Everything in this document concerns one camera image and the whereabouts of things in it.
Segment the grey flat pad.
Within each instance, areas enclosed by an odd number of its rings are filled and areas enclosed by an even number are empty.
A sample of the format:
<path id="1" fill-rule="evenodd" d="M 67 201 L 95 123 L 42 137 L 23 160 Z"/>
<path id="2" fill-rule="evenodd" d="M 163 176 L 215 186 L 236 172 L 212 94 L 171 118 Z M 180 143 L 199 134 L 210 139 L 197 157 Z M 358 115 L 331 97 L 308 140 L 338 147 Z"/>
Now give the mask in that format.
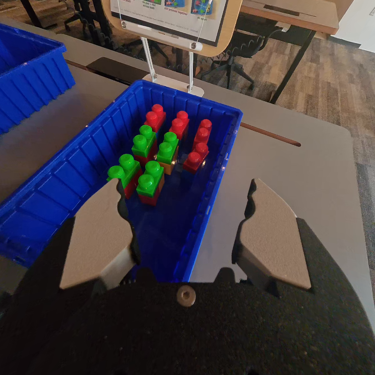
<path id="1" fill-rule="evenodd" d="M 149 73 L 146 81 L 202 97 L 204 90 L 194 84 L 194 54 L 204 57 L 219 55 L 228 46 L 242 5 L 238 1 L 207 1 L 213 9 L 207 16 L 191 13 L 193 1 L 183 8 L 165 6 L 165 1 L 101 1 L 104 13 L 116 29 L 141 38 Z M 149 41 L 160 42 L 189 53 L 189 82 L 184 83 L 156 72 Z"/>

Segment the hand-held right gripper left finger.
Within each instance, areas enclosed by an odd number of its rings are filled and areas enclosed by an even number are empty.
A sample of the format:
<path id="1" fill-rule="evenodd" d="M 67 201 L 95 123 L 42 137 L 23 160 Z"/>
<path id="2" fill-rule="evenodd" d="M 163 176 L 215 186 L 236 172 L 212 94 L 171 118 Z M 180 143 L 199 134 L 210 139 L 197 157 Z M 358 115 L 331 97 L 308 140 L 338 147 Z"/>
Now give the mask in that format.
<path id="1" fill-rule="evenodd" d="M 60 288 L 97 280 L 107 290 L 118 287 L 141 262 L 121 180 L 107 182 L 82 205 L 74 218 Z"/>

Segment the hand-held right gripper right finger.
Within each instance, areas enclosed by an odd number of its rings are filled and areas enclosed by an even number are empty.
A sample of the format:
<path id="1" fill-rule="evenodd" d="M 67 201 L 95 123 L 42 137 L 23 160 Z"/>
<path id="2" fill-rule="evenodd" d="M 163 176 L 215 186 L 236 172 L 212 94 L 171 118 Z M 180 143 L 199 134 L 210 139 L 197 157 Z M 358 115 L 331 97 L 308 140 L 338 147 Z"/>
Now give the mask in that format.
<path id="1" fill-rule="evenodd" d="M 297 216 L 285 200 L 262 180 L 252 179 L 244 216 L 231 258 L 246 274 L 245 281 L 274 296 L 279 295 L 277 281 L 310 291 Z"/>

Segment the black rectangular pad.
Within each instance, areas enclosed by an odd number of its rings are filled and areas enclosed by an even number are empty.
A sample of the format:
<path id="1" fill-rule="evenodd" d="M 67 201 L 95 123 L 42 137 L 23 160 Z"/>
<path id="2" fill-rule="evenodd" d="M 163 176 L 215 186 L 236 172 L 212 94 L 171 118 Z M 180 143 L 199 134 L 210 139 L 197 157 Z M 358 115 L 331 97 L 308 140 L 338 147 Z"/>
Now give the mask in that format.
<path id="1" fill-rule="evenodd" d="M 130 86 L 137 80 L 143 79 L 148 73 L 139 68 L 129 66 L 115 60 L 100 57 L 86 68 L 97 75 L 111 79 L 113 81 Z"/>

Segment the blue ribbed plastic bin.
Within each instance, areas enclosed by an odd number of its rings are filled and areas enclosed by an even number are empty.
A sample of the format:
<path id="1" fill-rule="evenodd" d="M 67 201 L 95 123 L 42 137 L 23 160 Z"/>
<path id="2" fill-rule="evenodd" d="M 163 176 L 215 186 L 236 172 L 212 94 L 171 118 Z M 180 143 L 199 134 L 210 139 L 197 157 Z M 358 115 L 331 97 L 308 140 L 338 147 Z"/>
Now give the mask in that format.
<path id="1" fill-rule="evenodd" d="M 0 134 L 75 85 L 65 45 L 15 27 L 0 25 Z"/>
<path id="2" fill-rule="evenodd" d="M 127 201 L 143 266 L 160 282 L 189 281 L 243 113 L 144 80 L 135 81 L 1 204 L 1 255 L 29 268 L 63 222 L 107 183 L 109 167 L 131 152 L 154 104 L 163 106 L 166 124 L 181 110 L 188 114 L 179 160 L 187 157 L 200 122 L 212 122 L 209 154 L 194 177 L 181 175 L 179 162 L 155 207 L 136 193 Z"/>

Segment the wooden desk with black legs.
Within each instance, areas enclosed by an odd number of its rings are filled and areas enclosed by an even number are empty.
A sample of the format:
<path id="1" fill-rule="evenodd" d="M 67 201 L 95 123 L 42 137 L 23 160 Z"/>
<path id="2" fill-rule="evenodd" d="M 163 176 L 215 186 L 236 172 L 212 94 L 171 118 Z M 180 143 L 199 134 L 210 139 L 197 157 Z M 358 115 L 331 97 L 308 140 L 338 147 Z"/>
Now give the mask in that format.
<path id="1" fill-rule="evenodd" d="M 300 47 L 282 82 L 274 92 L 270 103 L 275 104 L 301 62 L 313 37 L 319 33 L 335 35 L 339 22 L 353 3 L 353 0 L 338 1 L 242 1 L 241 13 L 270 20 L 274 24 L 285 24 L 286 36 L 277 40 Z"/>

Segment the black office chair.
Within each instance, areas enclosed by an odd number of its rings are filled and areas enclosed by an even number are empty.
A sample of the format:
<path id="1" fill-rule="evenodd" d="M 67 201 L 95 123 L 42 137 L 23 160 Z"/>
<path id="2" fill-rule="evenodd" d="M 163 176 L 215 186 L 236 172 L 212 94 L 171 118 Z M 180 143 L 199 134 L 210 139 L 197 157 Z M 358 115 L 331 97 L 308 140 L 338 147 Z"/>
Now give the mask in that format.
<path id="1" fill-rule="evenodd" d="M 73 0 L 74 15 L 64 21 L 66 31 L 70 31 L 69 24 L 80 21 L 82 24 L 82 34 L 84 39 L 88 38 L 98 46 L 115 50 L 115 42 L 112 39 L 112 29 L 105 15 L 101 0 Z"/>
<path id="2" fill-rule="evenodd" d="M 246 14 L 239 16 L 232 39 L 223 52 L 223 57 L 227 59 L 213 60 L 210 70 L 201 74 L 201 80 L 207 81 L 213 72 L 225 71 L 229 89 L 231 75 L 237 73 L 250 82 L 249 89 L 253 90 L 254 80 L 244 72 L 243 65 L 235 62 L 235 58 L 251 59 L 265 48 L 270 36 L 277 31 L 279 28 L 274 21 Z"/>

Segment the cluster of building blocks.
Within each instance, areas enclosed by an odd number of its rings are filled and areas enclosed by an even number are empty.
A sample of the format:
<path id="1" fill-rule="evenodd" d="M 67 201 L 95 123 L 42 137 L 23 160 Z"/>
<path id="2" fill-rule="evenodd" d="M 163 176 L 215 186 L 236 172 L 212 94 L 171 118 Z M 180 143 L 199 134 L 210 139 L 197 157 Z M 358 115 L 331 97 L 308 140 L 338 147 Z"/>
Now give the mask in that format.
<path id="1" fill-rule="evenodd" d="M 171 122 L 169 130 L 158 144 L 157 138 L 166 121 L 163 106 L 155 104 L 146 113 L 144 124 L 133 138 L 131 154 L 119 157 L 119 164 L 111 166 L 107 181 L 119 180 L 120 193 L 130 199 L 136 191 L 140 201 L 155 206 L 165 182 L 179 161 L 180 148 L 188 138 L 190 118 L 180 110 Z"/>

